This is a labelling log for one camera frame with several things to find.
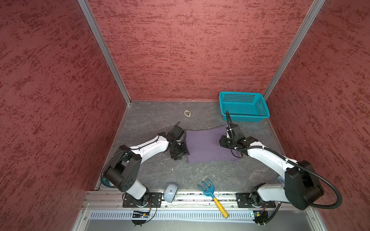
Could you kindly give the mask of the purple trousers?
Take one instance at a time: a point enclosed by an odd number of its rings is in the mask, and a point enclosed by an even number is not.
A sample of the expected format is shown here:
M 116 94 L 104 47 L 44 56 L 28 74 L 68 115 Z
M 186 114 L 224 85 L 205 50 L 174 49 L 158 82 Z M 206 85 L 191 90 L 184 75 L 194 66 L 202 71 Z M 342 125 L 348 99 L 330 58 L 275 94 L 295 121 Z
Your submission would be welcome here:
M 223 135 L 226 135 L 225 126 L 200 131 L 187 130 L 185 141 L 189 152 L 188 163 L 199 164 L 240 159 L 239 152 L 220 145 L 219 141 Z

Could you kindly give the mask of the teal plastic basket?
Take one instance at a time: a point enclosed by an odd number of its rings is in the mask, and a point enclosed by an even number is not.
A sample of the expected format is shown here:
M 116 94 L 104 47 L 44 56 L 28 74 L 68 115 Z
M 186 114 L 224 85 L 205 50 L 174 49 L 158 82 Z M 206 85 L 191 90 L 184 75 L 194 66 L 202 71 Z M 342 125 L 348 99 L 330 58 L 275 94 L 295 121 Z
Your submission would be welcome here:
M 219 105 L 224 120 L 227 111 L 232 121 L 260 122 L 270 118 L 267 103 L 260 93 L 222 91 Z

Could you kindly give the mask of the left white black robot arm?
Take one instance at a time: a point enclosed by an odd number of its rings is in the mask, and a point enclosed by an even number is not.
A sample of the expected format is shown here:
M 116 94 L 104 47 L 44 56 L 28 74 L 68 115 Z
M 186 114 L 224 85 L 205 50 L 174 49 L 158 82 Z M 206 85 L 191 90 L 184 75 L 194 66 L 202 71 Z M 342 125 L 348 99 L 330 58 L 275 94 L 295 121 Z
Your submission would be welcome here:
M 151 157 L 166 151 L 174 160 L 189 155 L 184 138 L 177 140 L 171 134 L 162 132 L 143 144 L 119 147 L 104 166 L 101 178 L 107 179 L 118 190 L 136 200 L 146 200 L 148 189 L 137 179 L 140 166 Z

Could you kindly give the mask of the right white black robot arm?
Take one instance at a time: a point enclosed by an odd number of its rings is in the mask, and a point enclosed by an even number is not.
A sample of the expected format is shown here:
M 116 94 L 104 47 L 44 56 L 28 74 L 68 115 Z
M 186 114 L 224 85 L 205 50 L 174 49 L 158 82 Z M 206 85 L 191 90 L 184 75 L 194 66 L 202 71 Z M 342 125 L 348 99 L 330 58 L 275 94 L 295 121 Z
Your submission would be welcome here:
M 261 183 L 251 189 L 250 203 L 256 208 L 272 201 L 290 203 L 299 210 L 305 210 L 324 195 L 319 178 L 303 170 L 305 167 L 314 171 L 307 161 L 298 162 L 275 154 L 253 137 L 232 142 L 231 138 L 222 136 L 219 143 L 221 147 L 239 151 L 262 162 L 278 174 L 279 184 Z

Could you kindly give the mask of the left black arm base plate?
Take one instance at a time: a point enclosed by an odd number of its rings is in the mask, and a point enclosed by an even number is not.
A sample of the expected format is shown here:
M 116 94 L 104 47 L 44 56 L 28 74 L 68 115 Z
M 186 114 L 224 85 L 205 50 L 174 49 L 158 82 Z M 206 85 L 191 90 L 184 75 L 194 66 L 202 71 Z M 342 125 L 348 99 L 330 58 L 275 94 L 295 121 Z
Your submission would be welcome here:
M 150 208 L 151 206 L 159 208 L 161 206 L 163 193 L 148 192 L 143 199 L 135 199 L 133 196 L 125 193 L 122 196 L 123 208 Z

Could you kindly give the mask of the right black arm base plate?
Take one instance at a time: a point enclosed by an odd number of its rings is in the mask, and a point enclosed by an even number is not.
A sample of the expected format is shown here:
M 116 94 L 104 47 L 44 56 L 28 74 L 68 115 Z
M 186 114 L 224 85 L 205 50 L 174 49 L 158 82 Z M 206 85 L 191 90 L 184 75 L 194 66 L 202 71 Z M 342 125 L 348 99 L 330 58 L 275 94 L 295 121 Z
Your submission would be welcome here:
M 255 206 L 252 204 L 252 200 L 250 197 L 250 193 L 235 193 L 236 202 L 238 204 L 238 208 L 256 208 L 256 209 L 263 209 L 263 208 L 275 208 L 275 202 L 263 202 L 259 206 Z

